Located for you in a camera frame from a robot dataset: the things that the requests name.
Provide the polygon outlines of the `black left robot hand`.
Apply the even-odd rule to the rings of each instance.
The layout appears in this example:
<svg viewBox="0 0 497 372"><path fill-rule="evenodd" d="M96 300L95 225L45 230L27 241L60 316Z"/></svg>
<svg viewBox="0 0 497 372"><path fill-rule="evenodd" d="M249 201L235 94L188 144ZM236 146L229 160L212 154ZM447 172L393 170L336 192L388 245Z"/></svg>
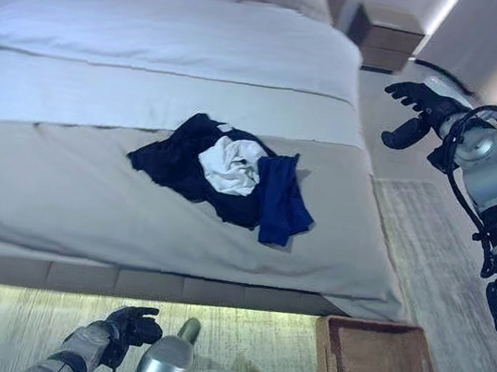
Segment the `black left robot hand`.
<svg viewBox="0 0 497 372"><path fill-rule="evenodd" d="M108 315L106 323L114 330L114 338L120 345L153 345L163 336L163 329L155 321L158 314L159 309L154 307L126 306Z"/></svg>

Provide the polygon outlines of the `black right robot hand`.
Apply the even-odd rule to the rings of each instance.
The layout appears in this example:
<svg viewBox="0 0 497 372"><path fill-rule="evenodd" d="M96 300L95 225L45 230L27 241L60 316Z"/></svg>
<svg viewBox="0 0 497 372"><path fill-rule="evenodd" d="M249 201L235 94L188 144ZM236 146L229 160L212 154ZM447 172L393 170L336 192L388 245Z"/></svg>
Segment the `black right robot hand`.
<svg viewBox="0 0 497 372"><path fill-rule="evenodd" d="M403 150L427 136L431 129L438 130L445 119L465 111L463 105L451 97L441 96L426 84L399 82L388 85L385 93L403 106L411 106L418 113L393 131L383 131L381 141L392 150Z"/></svg>

